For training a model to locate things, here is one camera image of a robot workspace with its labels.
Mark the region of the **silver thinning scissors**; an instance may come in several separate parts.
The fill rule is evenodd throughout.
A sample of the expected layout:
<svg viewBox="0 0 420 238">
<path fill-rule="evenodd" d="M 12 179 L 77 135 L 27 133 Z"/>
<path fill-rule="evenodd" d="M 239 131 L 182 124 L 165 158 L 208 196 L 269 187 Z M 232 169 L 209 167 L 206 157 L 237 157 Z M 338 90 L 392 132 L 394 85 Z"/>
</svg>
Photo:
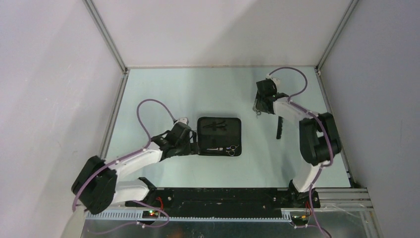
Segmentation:
<svg viewBox="0 0 420 238">
<path fill-rule="evenodd" d="M 258 117 L 261 115 L 261 111 L 258 109 L 257 105 L 258 105 L 258 99 L 255 99 L 254 104 L 253 104 L 253 111 L 256 113 L 256 116 Z"/>
</svg>

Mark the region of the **black zip tool case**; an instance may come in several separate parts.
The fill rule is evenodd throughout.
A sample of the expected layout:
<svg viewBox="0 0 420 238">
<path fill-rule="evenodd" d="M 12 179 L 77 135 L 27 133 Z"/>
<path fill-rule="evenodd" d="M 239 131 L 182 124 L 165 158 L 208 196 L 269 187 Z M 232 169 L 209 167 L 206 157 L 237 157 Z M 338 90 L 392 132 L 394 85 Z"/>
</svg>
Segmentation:
<svg viewBox="0 0 420 238">
<path fill-rule="evenodd" d="M 213 121 L 220 122 L 223 120 L 226 120 L 226 131 L 202 128 L 202 126 L 211 124 Z M 242 123 L 239 118 L 200 117 L 197 120 L 197 136 L 200 156 L 227 156 L 223 152 L 206 152 L 205 149 L 230 145 L 239 145 L 242 154 Z"/>
</svg>

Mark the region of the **silver cutting scissors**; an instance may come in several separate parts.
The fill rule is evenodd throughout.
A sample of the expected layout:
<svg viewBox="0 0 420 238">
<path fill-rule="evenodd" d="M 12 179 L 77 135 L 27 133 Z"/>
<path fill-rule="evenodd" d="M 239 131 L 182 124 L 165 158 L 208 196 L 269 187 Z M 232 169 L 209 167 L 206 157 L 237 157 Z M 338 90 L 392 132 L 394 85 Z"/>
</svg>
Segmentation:
<svg viewBox="0 0 420 238">
<path fill-rule="evenodd" d="M 214 148 L 207 148 L 205 149 L 206 152 L 223 152 L 227 156 L 239 156 L 241 154 L 241 150 L 239 149 L 239 145 L 230 145 L 226 147 L 214 147 Z"/>
</svg>

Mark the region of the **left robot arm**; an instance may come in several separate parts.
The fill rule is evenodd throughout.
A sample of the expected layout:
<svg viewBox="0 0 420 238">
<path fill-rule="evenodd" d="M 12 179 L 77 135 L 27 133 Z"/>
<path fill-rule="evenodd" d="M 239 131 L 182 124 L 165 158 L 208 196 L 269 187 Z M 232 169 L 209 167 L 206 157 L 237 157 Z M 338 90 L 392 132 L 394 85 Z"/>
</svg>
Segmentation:
<svg viewBox="0 0 420 238">
<path fill-rule="evenodd" d="M 171 130 L 151 138 L 149 146 L 107 163 L 98 156 L 87 160 L 74 181 L 71 191 L 91 214 L 99 214 L 112 204 L 137 200 L 152 206 L 157 194 L 140 179 L 124 178 L 148 165 L 175 156 L 198 153 L 197 133 L 178 120 Z"/>
</svg>

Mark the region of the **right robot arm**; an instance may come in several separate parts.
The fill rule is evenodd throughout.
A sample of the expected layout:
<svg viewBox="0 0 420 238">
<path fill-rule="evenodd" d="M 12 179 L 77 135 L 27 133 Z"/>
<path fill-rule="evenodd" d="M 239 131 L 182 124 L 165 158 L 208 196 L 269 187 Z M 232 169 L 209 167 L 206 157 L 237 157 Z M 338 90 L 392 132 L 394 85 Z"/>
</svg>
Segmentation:
<svg viewBox="0 0 420 238">
<path fill-rule="evenodd" d="M 333 163 L 342 149 L 341 140 L 331 113 L 319 114 L 278 92 L 279 79 L 266 78 L 256 83 L 256 112 L 276 115 L 292 122 L 299 129 L 299 148 L 303 159 L 300 170 L 289 184 L 288 201 L 294 207 L 303 206 L 307 193 L 314 187 L 323 168 Z"/>
</svg>

